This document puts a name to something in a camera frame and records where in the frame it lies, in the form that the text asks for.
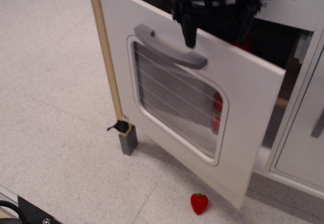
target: toy kitchen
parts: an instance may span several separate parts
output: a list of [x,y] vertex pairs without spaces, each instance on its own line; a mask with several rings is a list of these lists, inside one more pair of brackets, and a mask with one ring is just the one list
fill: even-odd
[[324,199],[324,0],[92,5],[125,154],[136,127],[237,208],[252,172]]

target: toy strawberry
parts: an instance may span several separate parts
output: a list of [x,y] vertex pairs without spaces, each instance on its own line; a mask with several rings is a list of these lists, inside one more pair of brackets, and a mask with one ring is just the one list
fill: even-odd
[[197,215],[202,214],[206,210],[208,205],[208,198],[206,195],[193,194],[190,200],[191,206]]

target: black cable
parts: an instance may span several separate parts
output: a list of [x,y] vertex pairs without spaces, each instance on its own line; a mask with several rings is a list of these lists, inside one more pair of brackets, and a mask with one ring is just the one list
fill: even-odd
[[14,210],[19,215],[19,218],[21,219],[22,224],[28,224],[24,213],[22,212],[21,209],[19,209],[18,206],[14,205],[8,201],[5,201],[5,200],[0,200],[0,206],[4,206],[4,207]]

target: cabinet door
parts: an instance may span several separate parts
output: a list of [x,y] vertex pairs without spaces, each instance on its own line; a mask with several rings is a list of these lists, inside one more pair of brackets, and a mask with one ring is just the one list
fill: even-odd
[[276,169],[324,190],[324,55],[301,102]]
[[125,117],[234,206],[285,71],[141,0],[101,0]]

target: oven window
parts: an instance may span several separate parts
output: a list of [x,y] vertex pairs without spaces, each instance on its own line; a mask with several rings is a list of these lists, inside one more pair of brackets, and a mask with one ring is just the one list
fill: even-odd
[[140,43],[133,43],[142,106],[210,158],[215,158],[223,98],[217,90]]

